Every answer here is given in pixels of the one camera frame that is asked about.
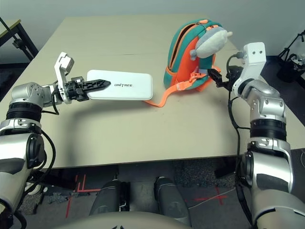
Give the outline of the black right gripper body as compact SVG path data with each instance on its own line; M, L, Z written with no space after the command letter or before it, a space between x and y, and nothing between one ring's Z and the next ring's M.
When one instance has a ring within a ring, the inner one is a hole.
M234 83L239 79L241 73L243 71L243 67L241 66L228 66L226 78L228 79L226 82L223 82L224 88L231 92Z

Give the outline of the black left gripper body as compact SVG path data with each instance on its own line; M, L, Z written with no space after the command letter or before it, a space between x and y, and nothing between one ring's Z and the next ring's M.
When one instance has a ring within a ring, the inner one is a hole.
M87 93L82 90L82 83L85 82L83 77L73 77L71 81L66 83L66 89L68 98L70 100L76 100L76 95L81 93Z

